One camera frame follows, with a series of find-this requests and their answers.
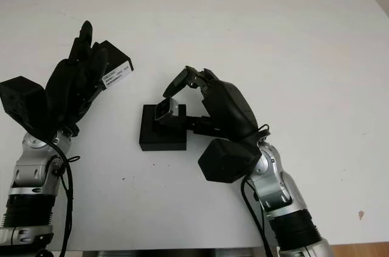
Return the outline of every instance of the robotic arm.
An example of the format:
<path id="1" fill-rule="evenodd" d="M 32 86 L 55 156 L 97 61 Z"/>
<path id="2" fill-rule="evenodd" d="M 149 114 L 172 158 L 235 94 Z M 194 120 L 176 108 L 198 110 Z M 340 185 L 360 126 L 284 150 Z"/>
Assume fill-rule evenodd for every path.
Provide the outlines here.
<path id="1" fill-rule="evenodd" d="M 78 135 L 76 123 L 96 96 L 107 87 L 104 78 L 131 60 L 108 41 L 92 42 L 92 25 L 86 21 L 68 59 L 56 66 L 46 88 L 24 77 L 0 83 L 6 113 L 26 129 L 23 153 L 16 162 L 0 228 L 1 256 L 52 256 L 45 247 L 53 238 L 50 225 L 59 180 L 66 172 L 67 214 L 61 257 L 72 229 L 73 182 L 65 154 L 71 137 Z"/>
<path id="2" fill-rule="evenodd" d="M 200 88 L 210 117 L 178 113 L 178 103 L 172 96 L 185 86 Z M 164 97 L 156 106 L 155 124 L 223 138 L 212 140 L 200 157 L 199 166 L 209 181 L 232 183 L 244 176 L 242 189 L 247 180 L 252 181 L 281 257 L 333 256 L 327 240 L 312 223 L 293 178 L 283 171 L 280 154 L 266 142 L 269 128 L 258 128 L 249 104 L 236 86 L 219 80 L 210 70 L 198 72 L 187 66 L 167 87 Z M 253 214 L 247 199 L 245 202 Z M 263 241 L 267 256 L 271 256 L 266 240 Z"/>

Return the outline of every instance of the white label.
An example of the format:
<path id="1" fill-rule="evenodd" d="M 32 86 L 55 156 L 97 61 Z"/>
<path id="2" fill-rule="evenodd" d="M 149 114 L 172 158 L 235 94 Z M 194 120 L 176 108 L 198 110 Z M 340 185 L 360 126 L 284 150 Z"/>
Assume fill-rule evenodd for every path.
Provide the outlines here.
<path id="1" fill-rule="evenodd" d="M 104 75 L 103 83 L 107 88 L 111 87 L 114 83 L 127 76 L 130 72 L 131 68 L 129 66 L 129 61 L 125 61 L 119 67 L 113 69 L 108 74 Z"/>

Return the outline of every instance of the white tabletop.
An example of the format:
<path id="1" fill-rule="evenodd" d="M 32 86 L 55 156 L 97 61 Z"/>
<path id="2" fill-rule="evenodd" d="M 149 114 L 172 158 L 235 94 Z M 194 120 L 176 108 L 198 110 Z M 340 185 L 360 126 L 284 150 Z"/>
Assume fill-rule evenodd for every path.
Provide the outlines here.
<path id="1" fill-rule="evenodd" d="M 0 81 L 46 84 L 82 22 L 135 71 L 101 93 L 69 156 L 69 249 L 248 247 L 259 234 L 236 185 L 207 182 L 187 151 L 142 152 L 143 104 L 190 65 L 234 83 L 332 244 L 389 241 L 389 19 L 374 0 L 0 0 Z M 176 99 L 205 115 L 198 90 Z M 24 131 L 0 112 L 0 213 Z M 362 220 L 359 211 L 364 211 Z M 59 248 L 65 212 L 53 211 Z"/>

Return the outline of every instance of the wire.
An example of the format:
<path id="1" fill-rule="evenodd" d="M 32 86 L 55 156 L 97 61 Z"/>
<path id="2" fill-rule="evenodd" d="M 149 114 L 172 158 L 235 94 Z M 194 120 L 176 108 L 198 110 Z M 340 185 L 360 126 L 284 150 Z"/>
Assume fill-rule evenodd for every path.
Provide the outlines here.
<path id="1" fill-rule="evenodd" d="M 68 158 L 68 162 L 69 163 L 73 163 L 73 162 L 76 162 L 80 159 L 81 157 L 80 156 L 74 156 L 74 157 L 71 157 L 71 158 Z"/>
<path id="2" fill-rule="evenodd" d="M 262 241 L 263 241 L 263 246 L 264 246 L 264 249 L 265 249 L 265 252 L 266 252 L 266 257 L 273 257 L 273 254 L 272 254 L 272 252 L 270 250 L 270 246 L 269 246 L 269 243 L 267 242 L 267 239 L 266 239 L 266 236 L 264 234 L 264 231 L 263 231 L 263 229 L 262 229 L 262 227 L 260 225 L 260 222 L 259 222 L 258 218 L 255 215 L 255 212 L 254 212 L 253 208 L 251 207 L 251 204 L 250 204 L 249 200 L 247 199 L 246 192 L 244 191 L 245 184 L 248 183 L 247 180 L 249 179 L 249 177 L 250 177 L 250 175 L 244 176 L 243 180 L 241 182 L 242 197 L 243 197 L 243 200 L 244 200 L 247 208 L 250 211 L 251 217 L 253 217 L 254 223 L 255 223 L 258 231 L 260 232 L 260 235 L 261 235 L 261 238 L 262 238 Z"/>
<path id="3" fill-rule="evenodd" d="M 66 247 L 67 247 L 67 242 L 69 241 L 69 236 L 72 231 L 72 221 L 73 221 L 73 175 L 72 175 L 72 169 L 69 164 L 69 160 L 66 158 L 64 152 L 56 145 L 54 144 L 51 140 L 49 139 L 44 139 L 40 136 L 37 136 L 34 131 L 28 127 L 27 125 L 19 122 L 24 129 L 32 135 L 34 138 L 46 143 L 49 145 L 54 151 L 57 152 L 58 156 L 61 158 L 63 165 L 65 165 L 65 171 L 67 175 L 67 183 L 68 187 L 66 187 L 64 183 L 63 176 L 61 176 L 61 183 L 64 186 L 64 190 L 66 193 L 66 198 L 67 198 L 67 204 L 66 204 L 66 216 L 65 216 L 65 229 L 64 229 L 64 236 L 63 236 L 63 242 L 62 242 L 62 248 L 61 248 L 61 253 L 60 257 L 64 257 L 66 253 Z M 77 161 L 80 159 L 80 156 L 75 156 L 71 158 L 73 162 Z"/>
<path id="4" fill-rule="evenodd" d="M 260 128 L 258 128 L 258 131 L 260 131 L 261 129 L 263 129 L 263 128 L 267 128 L 267 130 L 268 131 L 270 131 L 270 126 L 267 124 L 267 123 L 265 123 L 263 126 L 261 126 Z"/>
<path id="5" fill-rule="evenodd" d="M 251 187 L 251 189 L 254 191 L 254 194 L 258 197 L 254 186 L 249 182 L 248 179 L 246 180 L 246 184 L 248 184 L 248 186 Z M 263 207 L 261 204 L 260 204 L 260 207 L 261 207 L 261 218 L 262 218 L 262 231 L 263 231 L 263 235 L 265 235 L 265 217 L 264 217 L 264 213 L 263 213 Z"/>

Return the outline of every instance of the black box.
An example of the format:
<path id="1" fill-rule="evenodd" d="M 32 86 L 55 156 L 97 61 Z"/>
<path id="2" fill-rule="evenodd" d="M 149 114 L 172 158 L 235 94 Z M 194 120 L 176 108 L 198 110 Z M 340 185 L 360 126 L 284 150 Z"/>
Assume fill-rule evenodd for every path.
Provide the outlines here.
<path id="1" fill-rule="evenodd" d="M 144 105 L 140 126 L 139 145 L 142 151 L 185 151 L 187 149 L 186 129 L 161 125 L 154 120 L 156 105 Z M 178 106 L 180 116 L 186 116 L 185 104 Z"/>
<path id="2" fill-rule="evenodd" d="M 123 53 L 120 49 L 110 43 L 108 40 L 104 40 L 102 43 L 98 44 L 100 49 L 106 49 L 108 53 L 108 64 L 105 70 L 105 74 L 108 74 L 110 71 L 114 70 L 116 67 L 119 67 L 121 64 L 126 61 L 129 62 L 129 67 L 131 70 L 134 70 L 133 62 L 128 55 Z"/>

